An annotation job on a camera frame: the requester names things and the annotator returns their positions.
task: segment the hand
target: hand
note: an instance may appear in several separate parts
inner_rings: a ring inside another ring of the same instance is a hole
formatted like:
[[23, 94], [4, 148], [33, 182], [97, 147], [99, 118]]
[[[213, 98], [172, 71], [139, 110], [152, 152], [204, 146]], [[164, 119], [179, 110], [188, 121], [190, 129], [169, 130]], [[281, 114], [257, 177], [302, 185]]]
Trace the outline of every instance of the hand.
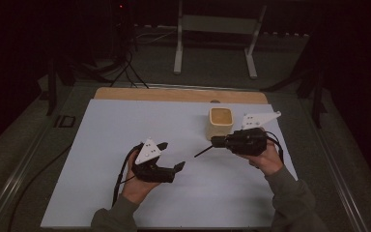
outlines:
[[261, 169], [266, 175], [270, 176], [277, 172], [284, 165], [282, 160], [279, 158], [278, 152], [276, 152], [275, 144], [272, 141], [267, 140], [267, 150], [265, 150], [260, 156], [248, 156], [238, 155], [244, 159], [249, 160], [249, 164]]
[[[134, 151], [128, 158], [128, 173], [126, 175], [126, 180], [134, 176], [133, 171], [131, 171], [131, 167], [134, 162], [134, 158], [138, 153], [139, 151]], [[149, 192], [157, 187], [159, 184], [161, 183], [144, 182], [139, 180], [137, 177], [134, 177], [125, 182], [125, 186], [122, 190], [122, 195], [127, 200], [135, 204], [140, 204], [146, 198], [147, 194], [149, 194]]]

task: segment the plastic container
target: plastic container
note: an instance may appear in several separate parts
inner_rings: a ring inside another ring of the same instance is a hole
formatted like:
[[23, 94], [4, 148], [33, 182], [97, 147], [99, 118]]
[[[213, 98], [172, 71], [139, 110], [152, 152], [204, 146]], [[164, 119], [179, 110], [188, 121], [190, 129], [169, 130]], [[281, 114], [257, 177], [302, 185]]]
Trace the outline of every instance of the plastic container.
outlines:
[[206, 127], [206, 137], [211, 140], [213, 136], [224, 136], [233, 128], [233, 113], [229, 108], [214, 107], [209, 111], [209, 120]]

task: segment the metal leg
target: metal leg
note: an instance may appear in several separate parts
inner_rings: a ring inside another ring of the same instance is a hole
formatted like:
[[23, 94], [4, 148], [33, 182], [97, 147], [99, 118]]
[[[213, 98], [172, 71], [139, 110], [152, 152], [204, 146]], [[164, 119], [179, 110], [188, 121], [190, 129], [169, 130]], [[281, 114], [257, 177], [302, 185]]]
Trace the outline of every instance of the metal leg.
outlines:
[[179, 0], [179, 19], [177, 26], [177, 50], [174, 60], [174, 74], [182, 73], [183, 63], [183, 0]]
[[248, 65], [249, 77], [251, 79], [256, 79], [258, 77], [257, 71], [255, 69], [255, 65], [254, 65], [254, 59], [252, 58], [252, 51], [254, 50], [255, 44], [257, 43], [258, 36], [261, 30], [262, 21], [263, 21], [266, 10], [267, 10], [267, 6], [263, 6], [261, 10], [261, 14], [258, 18], [257, 25], [255, 27], [255, 31], [252, 35], [251, 44], [249, 45], [248, 48], [245, 49], [246, 64]]

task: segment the wooden strip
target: wooden strip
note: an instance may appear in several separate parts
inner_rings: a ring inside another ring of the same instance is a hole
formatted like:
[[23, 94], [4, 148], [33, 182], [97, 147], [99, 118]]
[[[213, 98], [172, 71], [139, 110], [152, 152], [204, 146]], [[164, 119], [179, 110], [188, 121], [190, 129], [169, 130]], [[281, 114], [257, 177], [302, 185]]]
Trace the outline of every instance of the wooden strip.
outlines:
[[95, 94], [99, 100], [136, 100], [160, 102], [222, 102], [266, 104], [267, 98], [259, 92], [187, 90], [187, 89], [133, 89], [99, 88]]

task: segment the white board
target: white board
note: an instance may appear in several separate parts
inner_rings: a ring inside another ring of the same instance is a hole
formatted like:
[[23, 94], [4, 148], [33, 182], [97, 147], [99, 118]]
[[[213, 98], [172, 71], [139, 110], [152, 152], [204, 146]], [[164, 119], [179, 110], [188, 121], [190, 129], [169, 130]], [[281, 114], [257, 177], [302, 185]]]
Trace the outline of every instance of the white board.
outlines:
[[[241, 129], [244, 113], [274, 112], [269, 104], [91, 100], [41, 227], [90, 227], [96, 210], [110, 209], [128, 151], [148, 137], [168, 142], [157, 165], [185, 161], [185, 167], [172, 184], [147, 196], [134, 215], [139, 228], [270, 226], [272, 193], [260, 170], [226, 149], [193, 157], [211, 145], [205, 137], [211, 107], [232, 109], [233, 131]], [[277, 121], [263, 127], [279, 138], [285, 164], [297, 178]]]

